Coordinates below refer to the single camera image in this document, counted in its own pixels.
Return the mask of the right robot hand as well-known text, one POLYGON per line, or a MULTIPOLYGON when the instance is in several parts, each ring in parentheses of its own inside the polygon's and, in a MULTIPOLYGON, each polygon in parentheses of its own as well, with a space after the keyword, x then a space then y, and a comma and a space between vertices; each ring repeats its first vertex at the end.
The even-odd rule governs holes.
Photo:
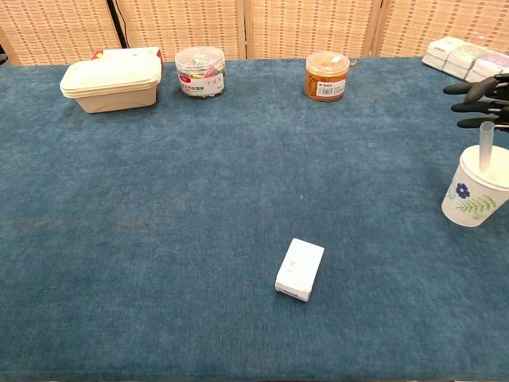
POLYGON ((462 119, 459 128, 477 129, 483 122, 494 123, 495 130, 508 132, 508 74, 500 73, 478 82, 464 82, 446 86, 447 95, 464 95, 462 103, 451 106, 457 113, 483 113, 493 117, 462 119))

